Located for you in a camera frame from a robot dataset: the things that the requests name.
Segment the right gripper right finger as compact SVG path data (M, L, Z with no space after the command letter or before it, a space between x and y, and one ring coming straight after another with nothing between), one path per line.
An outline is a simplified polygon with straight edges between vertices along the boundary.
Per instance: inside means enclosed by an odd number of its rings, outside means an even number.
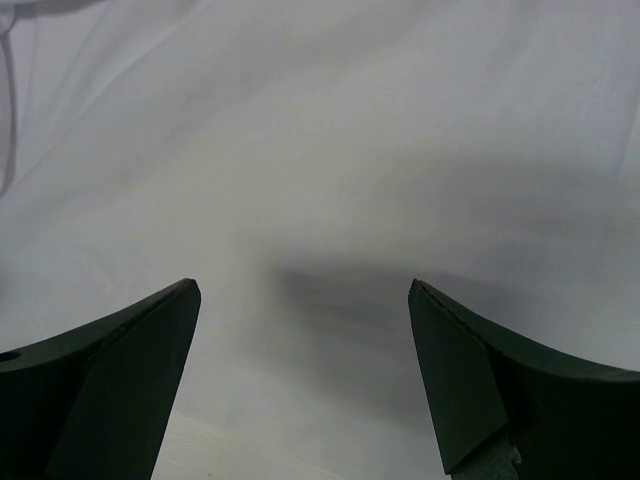
M635 479L639 375L533 341L414 280L411 328L453 479Z

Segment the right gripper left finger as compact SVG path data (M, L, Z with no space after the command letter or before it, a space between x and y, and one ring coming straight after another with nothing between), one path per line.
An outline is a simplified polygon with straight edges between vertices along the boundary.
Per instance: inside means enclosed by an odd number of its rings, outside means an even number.
M4 479L149 479L195 333L193 279L1 355Z

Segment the white t-shirt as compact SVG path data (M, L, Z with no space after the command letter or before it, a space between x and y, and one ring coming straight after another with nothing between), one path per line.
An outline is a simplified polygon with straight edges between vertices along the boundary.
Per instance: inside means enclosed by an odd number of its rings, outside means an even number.
M1 347L185 278L158 479L439 479L422 279L639 366L635 1L6 1Z

